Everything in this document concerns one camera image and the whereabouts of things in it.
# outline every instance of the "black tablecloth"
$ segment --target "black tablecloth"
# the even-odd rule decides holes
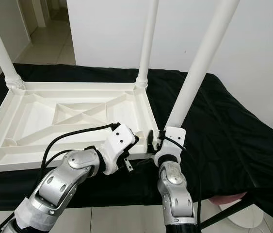
[[[28,82],[132,83],[136,69],[15,64]],[[147,95],[159,129],[163,129],[186,77],[175,70],[149,70]],[[0,104],[7,93],[0,75]],[[182,125],[185,146],[201,170],[202,199],[248,192],[273,216],[273,130],[247,111],[207,74]],[[190,156],[182,154],[182,171],[194,201],[197,176]],[[69,207],[160,204],[158,169],[151,160],[134,162],[134,172],[87,179]],[[29,192],[37,170],[0,172],[0,210],[12,210]]]

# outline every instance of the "robotic arm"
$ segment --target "robotic arm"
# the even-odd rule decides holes
[[[50,171],[15,210],[3,233],[49,232],[62,214],[79,184],[98,172],[118,170],[117,161],[138,141],[126,125],[118,126],[100,148],[72,150],[60,166]]]
[[[164,223],[167,233],[197,232],[193,201],[186,188],[186,179],[180,169],[181,148],[186,131],[167,127],[161,148],[154,161],[159,167],[158,190],[162,196]],[[118,126],[106,141],[96,149],[72,150],[60,166],[50,171],[15,210],[15,218],[8,222],[3,233],[49,232],[74,196],[79,184],[99,172],[106,175],[118,170],[117,161],[128,155],[138,141],[126,125]]]
[[[164,224],[167,233],[195,233],[197,221],[193,200],[186,188],[186,179],[180,169],[180,153],[186,131],[177,127],[166,127],[161,149],[155,155],[159,167],[158,190],[162,196]]]

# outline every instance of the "white wall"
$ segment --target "white wall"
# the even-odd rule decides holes
[[[55,10],[59,10],[60,9],[59,0],[50,0],[50,1],[51,1],[51,5],[52,5],[53,9],[55,9]]]
[[[32,34],[38,27],[33,3],[31,0],[19,0],[22,16],[29,34]]]
[[[60,7],[67,7],[67,1],[66,0],[59,0],[59,6]]]
[[[77,65],[138,67],[148,2],[67,1]],[[151,68],[187,71],[217,2],[160,0]],[[273,125],[273,0],[240,2],[209,72]]]
[[[46,0],[46,2],[47,2],[48,10],[50,12],[53,9],[53,7],[52,7],[52,1],[51,0]]]
[[[0,36],[12,61],[30,42],[17,0],[0,0]]]
[[[50,20],[50,14],[46,0],[32,0],[32,5],[38,27],[45,28]]]

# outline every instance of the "doorway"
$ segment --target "doorway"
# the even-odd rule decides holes
[[[20,63],[75,65],[66,0],[19,0],[30,46]]]

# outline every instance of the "pink object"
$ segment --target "pink object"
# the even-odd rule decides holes
[[[241,199],[242,197],[245,196],[245,194],[246,194],[246,192],[236,194],[236,195],[230,195],[230,196],[214,196],[212,198],[209,198],[209,201],[215,205],[223,205],[223,204],[228,204],[228,203],[234,202],[238,199]]]

